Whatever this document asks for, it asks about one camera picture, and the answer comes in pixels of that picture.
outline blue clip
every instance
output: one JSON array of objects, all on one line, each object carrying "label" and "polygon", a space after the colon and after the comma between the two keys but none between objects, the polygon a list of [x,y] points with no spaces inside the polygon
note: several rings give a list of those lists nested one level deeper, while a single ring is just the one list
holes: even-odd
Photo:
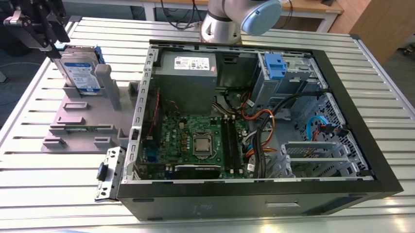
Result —
[{"label": "blue clip", "polygon": [[269,71],[269,79],[281,79],[287,73],[287,63],[280,54],[265,53],[265,65]]},{"label": "blue clip", "polygon": [[98,61],[98,63],[100,64],[105,64],[101,47],[100,46],[94,46],[94,51],[97,53],[97,61]]},{"label": "blue clip", "polygon": [[58,51],[64,51],[66,48],[66,44],[65,43],[54,43],[54,47]]}]

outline blue hard drive label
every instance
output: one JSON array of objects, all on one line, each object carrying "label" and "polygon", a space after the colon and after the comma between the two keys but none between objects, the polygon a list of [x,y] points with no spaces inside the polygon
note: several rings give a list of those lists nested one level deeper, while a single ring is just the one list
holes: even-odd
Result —
[{"label": "blue hard drive label", "polygon": [[98,83],[96,77],[92,75],[92,65],[89,63],[64,63],[68,75],[78,90],[84,92],[97,92]]}]

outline aluminum table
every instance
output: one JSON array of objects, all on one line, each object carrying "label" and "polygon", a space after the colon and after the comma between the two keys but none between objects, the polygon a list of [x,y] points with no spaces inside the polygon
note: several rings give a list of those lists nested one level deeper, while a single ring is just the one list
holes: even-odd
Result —
[{"label": "aluminum table", "polygon": [[[66,31],[70,44],[101,47],[118,86],[141,78],[149,39],[199,41],[197,28],[178,32],[164,22],[84,17]],[[120,203],[93,202],[102,154],[40,151],[64,96],[61,74],[46,59],[0,131],[0,231],[415,232],[415,111],[360,40],[281,30],[241,38],[249,45],[327,52],[404,192],[323,217],[140,223]]]}]

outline wooden desk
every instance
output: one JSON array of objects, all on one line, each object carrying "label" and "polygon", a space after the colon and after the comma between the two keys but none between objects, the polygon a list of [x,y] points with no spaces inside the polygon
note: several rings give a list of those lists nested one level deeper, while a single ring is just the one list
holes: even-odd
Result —
[{"label": "wooden desk", "polygon": [[[154,9],[161,7],[160,0],[62,0],[64,2],[96,3],[110,5],[128,5],[144,7],[145,19],[156,20]],[[162,0],[165,8],[192,9],[192,0]],[[195,0],[199,10],[208,9],[208,0]],[[320,0],[292,0],[293,17],[319,18],[321,23],[317,32],[328,32],[329,27],[343,8],[333,1],[332,6],[325,6]],[[289,12],[289,3],[283,5],[281,16],[287,16]]]}]

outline sticker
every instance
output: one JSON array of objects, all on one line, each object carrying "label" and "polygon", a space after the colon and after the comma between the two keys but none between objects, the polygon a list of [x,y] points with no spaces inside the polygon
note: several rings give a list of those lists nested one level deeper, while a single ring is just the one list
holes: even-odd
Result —
[{"label": "sticker", "polygon": [[247,100],[247,104],[251,106],[251,107],[253,107],[253,102],[251,101],[251,100]]},{"label": "sticker", "polygon": [[247,170],[248,171],[255,171],[255,165],[253,164],[248,164]]},{"label": "sticker", "polygon": [[68,75],[78,90],[84,92],[97,92],[98,83],[96,77],[90,74],[92,66],[89,63],[64,63]]},{"label": "sticker", "polygon": [[207,57],[176,57],[174,69],[209,70]]}]

